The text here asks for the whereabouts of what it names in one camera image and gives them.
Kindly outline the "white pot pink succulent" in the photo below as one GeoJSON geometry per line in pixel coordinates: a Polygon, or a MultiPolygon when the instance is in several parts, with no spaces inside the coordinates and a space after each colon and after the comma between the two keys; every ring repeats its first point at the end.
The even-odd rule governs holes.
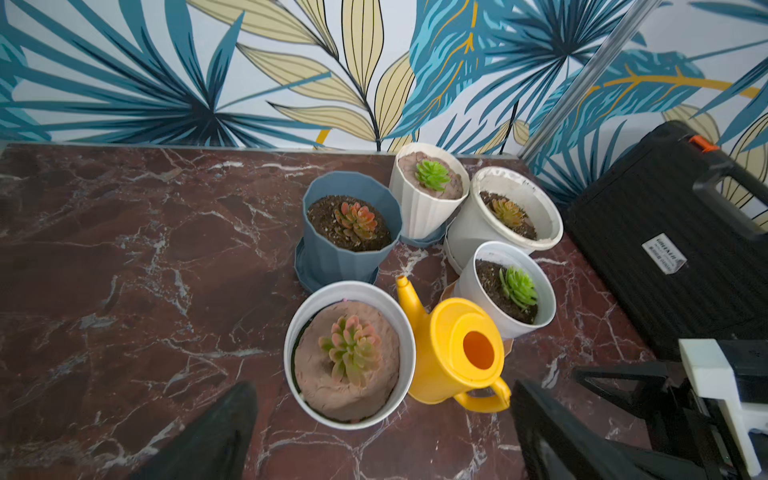
{"type": "Polygon", "coordinates": [[[342,281],[311,294],[291,319],[284,371],[292,395],[319,423],[361,430],[386,419],[411,385],[413,330],[385,291],[342,281]]]}

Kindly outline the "yellow plastic watering can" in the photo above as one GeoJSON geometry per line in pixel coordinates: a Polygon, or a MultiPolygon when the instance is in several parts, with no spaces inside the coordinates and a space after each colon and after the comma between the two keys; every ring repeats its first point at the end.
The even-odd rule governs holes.
{"type": "Polygon", "coordinates": [[[407,277],[396,283],[416,346],[409,395],[428,405],[453,399],[476,413],[509,409],[511,390],[501,378],[504,346],[491,317],[472,301],[456,297],[428,312],[407,277]]]}

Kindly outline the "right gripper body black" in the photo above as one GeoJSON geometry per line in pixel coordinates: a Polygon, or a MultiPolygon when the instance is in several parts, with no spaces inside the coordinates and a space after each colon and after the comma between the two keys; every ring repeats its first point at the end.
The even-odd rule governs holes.
{"type": "Polygon", "coordinates": [[[702,479],[747,479],[746,463],[725,409],[698,397],[689,380],[676,386],[661,362],[577,367],[572,378],[646,424],[652,451],[675,473],[702,479]]]}

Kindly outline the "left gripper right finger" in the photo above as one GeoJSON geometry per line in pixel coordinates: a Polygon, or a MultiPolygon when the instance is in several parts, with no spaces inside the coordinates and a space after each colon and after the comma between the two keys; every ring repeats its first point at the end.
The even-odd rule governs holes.
{"type": "Polygon", "coordinates": [[[705,479],[695,463],[606,440],[530,380],[512,389],[510,412],[530,479],[705,479]]]}

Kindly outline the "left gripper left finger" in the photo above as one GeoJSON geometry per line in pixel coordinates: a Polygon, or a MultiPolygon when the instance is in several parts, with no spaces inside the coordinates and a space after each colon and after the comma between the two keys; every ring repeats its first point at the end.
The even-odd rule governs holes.
{"type": "Polygon", "coordinates": [[[239,382],[129,477],[240,479],[257,416],[255,386],[239,382]]]}

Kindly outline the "small white pot green succulent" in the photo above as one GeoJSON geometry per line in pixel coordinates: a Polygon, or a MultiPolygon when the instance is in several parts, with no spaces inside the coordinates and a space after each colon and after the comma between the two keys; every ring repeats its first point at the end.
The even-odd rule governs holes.
{"type": "Polygon", "coordinates": [[[500,241],[481,244],[441,298],[463,298],[480,306],[496,325],[507,352],[516,338],[548,326],[557,310],[554,289],[539,265],[500,241]]]}

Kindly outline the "large white pot yellow succulent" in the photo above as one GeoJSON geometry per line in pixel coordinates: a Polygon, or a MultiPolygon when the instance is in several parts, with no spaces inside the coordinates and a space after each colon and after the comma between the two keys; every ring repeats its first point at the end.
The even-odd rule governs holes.
{"type": "Polygon", "coordinates": [[[531,254],[555,247],[563,233],[561,215],[543,189],[513,170],[485,167],[472,178],[467,198],[448,224],[444,250],[460,273],[485,242],[506,242],[531,254]]]}

